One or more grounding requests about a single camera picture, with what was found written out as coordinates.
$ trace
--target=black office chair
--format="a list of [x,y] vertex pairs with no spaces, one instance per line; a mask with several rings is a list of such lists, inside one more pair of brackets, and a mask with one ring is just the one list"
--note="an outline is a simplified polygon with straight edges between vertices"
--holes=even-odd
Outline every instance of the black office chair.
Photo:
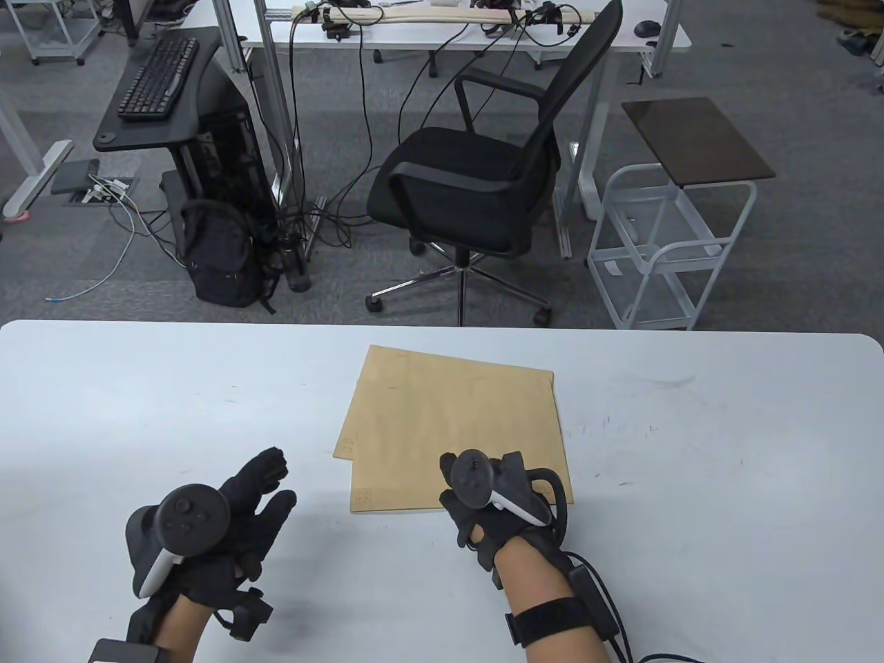
[[[592,67],[605,55],[623,19],[621,0],[612,0],[586,32],[544,90],[482,70],[467,70],[454,83],[466,131],[427,127],[412,133],[387,157],[368,199],[369,216],[407,228],[409,248],[424,245],[452,261],[429,274],[372,293],[366,308],[379,312],[381,295],[456,274],[457,324],[463,326],[467,274],[475,274],[540,307],[534,323],[548,327],[549,303],[477,267],[486,256],[516,258],[531,248],[531,227],[549,206],[561,166],[553,121]],[[537,102],[537,128],[524,146],[497,141],[473,129],[465,82],[478,83]],[[451,256],[440,244],[454,247]]]

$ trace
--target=white controller grip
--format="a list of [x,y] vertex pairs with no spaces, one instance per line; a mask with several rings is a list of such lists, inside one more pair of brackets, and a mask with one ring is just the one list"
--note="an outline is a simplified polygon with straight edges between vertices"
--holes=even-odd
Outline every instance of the white controller grip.
[[160,553],[156,556],[153,566],[150,567],[148,575],[141,584],[141,590],[138,592],[138,598],[150,598],[160,587],[163,586],[165,579],[169,577],[172,567],[180,564],[184,558],[181,555],[175,555],[167,551],[165,548],[160,549]]
[[525,522],[527,522],[527,523],[529,523],[529,524],[531,524],[531,525],[534,525],[535,527],[545,527],[545,526],[546,526],[545,523],[541,522],[541,521],[540,521],[538,518],[536,518],[535,516],[529,514],[529,513],[528,513],[527,511],[525,511],[523,508],[518,507],[517,505],[513,504],[513,502],[511,502],[509,499],[505,498],[505,497],[504,497],[503,495],[501,495],[499,492],[492,491],[492,496],[491,496],[491,499],[490,499],[489,501],[490,501],[490,502],[491,502],[496,508],[498,508],[498,509],[506,509],[506,510],[509,511],[511,514],[516,514],[517,516],[519,516],[520,518],[522,518],[522,520],[524,520]]

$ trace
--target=brown paper envelope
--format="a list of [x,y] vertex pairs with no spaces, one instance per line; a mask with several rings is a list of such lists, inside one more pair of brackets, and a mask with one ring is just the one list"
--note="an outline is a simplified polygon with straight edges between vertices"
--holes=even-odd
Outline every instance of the brown paper envelope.
[[[439,508],[446,488],[439,456],[469,448],[494,458],[521,451],[526,468],[554,470],[573,502],[547,377],[491,379],[434,362],[375,387],[360,398],[365,409],[354,435],[351,511]],[[547,484],[537,488],[551,497]]]
[[362,426],[367,406],[364,392],[372,388],[379,380],[398,379],[405,370],[426,370],[440,362],[446,364],[446,374],[456,377],[458,375],[474,376],[483,375],[489,379],[513,380],[525,377],[545,377],[553,382],[553,372],[550,370],[526,369],[519,366],[507,366],[506,364],[474,362],[469,359],[445,357],[439,354],[426,354],[399,350],[391,347],[370,346],[365,355],[365,363],[362,365],[362,373],[356,382],[353,398],[350,400],[350,408],[344,419],[338,435],[338,443],[335,445],[335,458],[351,461],[353,459],[353,446],[356,432]]

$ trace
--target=black glove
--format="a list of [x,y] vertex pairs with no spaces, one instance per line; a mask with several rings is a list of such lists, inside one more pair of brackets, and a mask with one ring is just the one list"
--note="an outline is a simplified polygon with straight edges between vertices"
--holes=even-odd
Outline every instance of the black glove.
[[[439,458],[439,468],[449,486],[451,486],[451,468],[455,458],[453,453],[443,453]],[[499,462],[494,458],[490,460],[492,463]],[[493,572],[493,581],[498,589],[500,583],[494,569],[494,556],[513,537],[525,539],[563,575],[567,575],[574,567],[568,556],[560,550],[561,541],[556,533],[554,517],[550,525],[536,527],[506,509],[501,510],[492,505],[481,509],[470,508],[450,489],[439,495],[439,502],[457,525],[457,545],[476,551],[479,565],[486,571]],[[478,543],[473,543],[469,537],[476,525],[482,528],[484,537]]]
[[203,606],[233,610],[234,617],[244,606],[255,608],[260,622],[267,621],[271,608],[260,601],[263,594],[254,588],[239,591],[239,587],[246,578],[253,582],[261,575],[261,562],[297,501],[293,491],[280,491],[260,514],[255,513],[261,497],[275,491],[287,474],[285,456],[272,447],[224,482],[218,491],[230,506],[225,537],[210,551],[187,558],[172,570],[159,591],[132,615],[129,642],[151,642],[162,618],[182,594]]

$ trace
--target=keyboard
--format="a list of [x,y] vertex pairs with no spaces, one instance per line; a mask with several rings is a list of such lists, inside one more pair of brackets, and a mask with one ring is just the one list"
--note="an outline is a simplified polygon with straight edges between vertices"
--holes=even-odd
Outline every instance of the keyboard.
[[126,120],[165,119],[181,94],[200,43],[194,37],[164,34],[138,70],[117,107]]

